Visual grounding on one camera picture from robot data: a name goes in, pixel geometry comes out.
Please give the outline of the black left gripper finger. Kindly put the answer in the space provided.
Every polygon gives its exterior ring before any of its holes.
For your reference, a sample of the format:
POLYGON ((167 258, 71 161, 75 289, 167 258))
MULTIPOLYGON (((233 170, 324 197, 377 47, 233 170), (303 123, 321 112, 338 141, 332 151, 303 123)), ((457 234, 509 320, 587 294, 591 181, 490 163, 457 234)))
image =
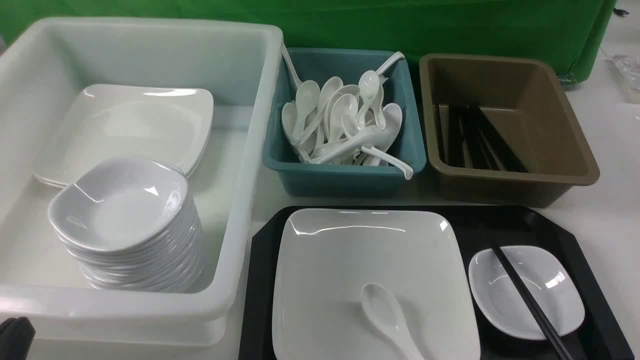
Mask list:
POLYGON ((26 360, 35 328, 28 317, 9 317, 0 325, 0 359, 26 360))

